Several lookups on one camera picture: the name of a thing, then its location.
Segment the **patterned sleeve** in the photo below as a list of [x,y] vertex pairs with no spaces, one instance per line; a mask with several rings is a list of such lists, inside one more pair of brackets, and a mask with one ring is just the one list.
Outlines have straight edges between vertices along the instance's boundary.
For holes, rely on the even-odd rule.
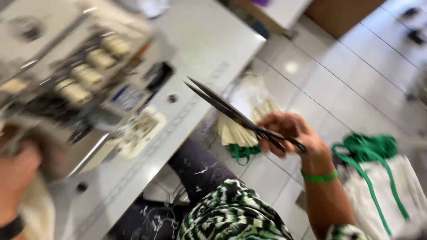
[[362,230],[350,224],[331,226],[326,240],[371,240]]

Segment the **white fabric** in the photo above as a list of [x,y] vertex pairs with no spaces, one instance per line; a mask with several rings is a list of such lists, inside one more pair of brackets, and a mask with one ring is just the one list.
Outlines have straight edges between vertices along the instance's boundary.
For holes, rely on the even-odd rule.
[[372,200],[368,185],[356,169],[349,170],[344,188],[356,216],[357,225],[374,240],[413,239],[421,233],[427,220],[427,199],[406,156],[397,155],[387,161],[393,174],[396,190],[410,221],[406,221],[396,204],[390,188],[390,178],[380,163],[363,163],[360,166],[370,178],[378,203],[392,232],[389,237]]
[[19,213],[24,219],[24,235],[31,240],[53,240],[55,205],[46,188],[41,172],[27,187],[21,199]]
[[[254,123],[273,111],[281,111],[268,92],[264,78],[254,72],[244,74],[241,84],[230,97],[230,104]],[[258,144],[254,132],[246,130],[221,112],[218,112],[217,126],[219,140],[224,146],[231,143],[240,147]]]

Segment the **purple object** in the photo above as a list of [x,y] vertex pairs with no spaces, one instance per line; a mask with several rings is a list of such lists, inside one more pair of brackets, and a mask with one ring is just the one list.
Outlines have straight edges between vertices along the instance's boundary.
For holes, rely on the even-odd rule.
[[251,0],[251,2],[256,3],[263,7],[267,7],[267,5],[270,4],[270,0]]

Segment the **spool of thread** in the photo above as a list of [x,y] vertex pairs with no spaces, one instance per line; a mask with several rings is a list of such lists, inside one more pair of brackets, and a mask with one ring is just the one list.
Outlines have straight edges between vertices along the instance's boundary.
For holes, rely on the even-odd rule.
[[129,44],[117,34],[103,38],[101,46],[120,59],[125,58],[131,51]]
[[71,76],[91,92],[98,92],[103,87],[104,77],[85,63],[73,68]]
[[28,83],[20,78],[14,78],[0,86],[0,90],[10,94],[17,94],[28,86]]
[[72,79],[65,79],[58,83],[54,90],[75,107],[80,107],[92,99],[92,94]]
[[86,59],[90,64],[102,70],[109,69],[117,63],[114,58],[100,48],[89,52]]

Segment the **green patterned shirt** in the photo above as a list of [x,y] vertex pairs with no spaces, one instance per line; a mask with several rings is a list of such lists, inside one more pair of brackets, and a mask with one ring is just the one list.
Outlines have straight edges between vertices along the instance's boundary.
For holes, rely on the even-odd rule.
[[[228,179],[184,218],[178,240],[293,240],[279,214],[258,194],[236,179]],[[328,240],[368,240],[351,225],[332,226]]]

